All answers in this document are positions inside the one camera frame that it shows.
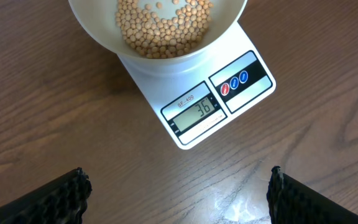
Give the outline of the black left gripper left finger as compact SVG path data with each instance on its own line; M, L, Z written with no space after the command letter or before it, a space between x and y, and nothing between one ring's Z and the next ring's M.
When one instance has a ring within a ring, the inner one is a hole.
M0 207L0 224L82 224L92 186L78 167Z

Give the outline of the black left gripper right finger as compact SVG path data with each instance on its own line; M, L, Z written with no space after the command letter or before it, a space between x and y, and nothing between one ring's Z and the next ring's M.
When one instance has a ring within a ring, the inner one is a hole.
M272 224L358 224L358 215L326 198L279 166L272 168L267 201Z

